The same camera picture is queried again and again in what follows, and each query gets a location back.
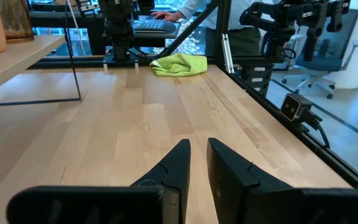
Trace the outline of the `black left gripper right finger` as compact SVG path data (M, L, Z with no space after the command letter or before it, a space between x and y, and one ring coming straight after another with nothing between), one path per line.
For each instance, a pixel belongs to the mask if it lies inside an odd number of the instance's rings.
M358 224L358 189L292 187L216 138L207 160L220 224Z

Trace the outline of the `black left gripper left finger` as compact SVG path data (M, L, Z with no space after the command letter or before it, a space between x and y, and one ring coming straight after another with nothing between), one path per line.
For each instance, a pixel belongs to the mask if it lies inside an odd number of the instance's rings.
M182 139L127 187L30 187L6 207L8 224L185 224L191 145Z

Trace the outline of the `tall amber plastic tumbler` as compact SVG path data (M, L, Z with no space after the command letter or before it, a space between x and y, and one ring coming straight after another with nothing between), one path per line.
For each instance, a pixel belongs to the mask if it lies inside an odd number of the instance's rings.
M0 0L0 15L7 44L34 40L27 0Z

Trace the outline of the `green microfibre cloth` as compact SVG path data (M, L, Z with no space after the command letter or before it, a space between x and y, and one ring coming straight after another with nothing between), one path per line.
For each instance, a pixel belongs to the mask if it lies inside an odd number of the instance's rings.
M208 71L208 61L203 55L177 53L153 60L149 65L160 77L189 77Z

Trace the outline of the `grey office chair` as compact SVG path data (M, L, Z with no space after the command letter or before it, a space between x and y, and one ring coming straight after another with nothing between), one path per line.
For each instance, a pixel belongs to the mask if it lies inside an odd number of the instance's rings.
M351 40L357 20L358 9L350 9L342 17L344 27L340 32L325 32L318 39L312 61L304 61L304 53L297 56L295 65L302 69L304 74L287 75L283 78L282 83L289 80L300 80L301 83L296 87L295 93L299 93L303 86L310 88L313 85L318 85L327 91L327 98L331 99L336 83L325 79L325 76L347 69L355 49L358 48L358 40Z

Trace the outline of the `black keyboard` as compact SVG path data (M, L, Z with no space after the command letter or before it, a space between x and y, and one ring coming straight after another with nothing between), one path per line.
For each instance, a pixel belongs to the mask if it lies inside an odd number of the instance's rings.
M178 23L152 19L148 21L133 21L132 26L136 32L172 33L176 31Z

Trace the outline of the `silver aluminium bracket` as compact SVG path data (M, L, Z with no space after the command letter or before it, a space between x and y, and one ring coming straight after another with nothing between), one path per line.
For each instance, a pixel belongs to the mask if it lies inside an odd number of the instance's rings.
M234 64L232 62L231 48L227 34L222 34L222 47L226 71L230 74L234 74Z

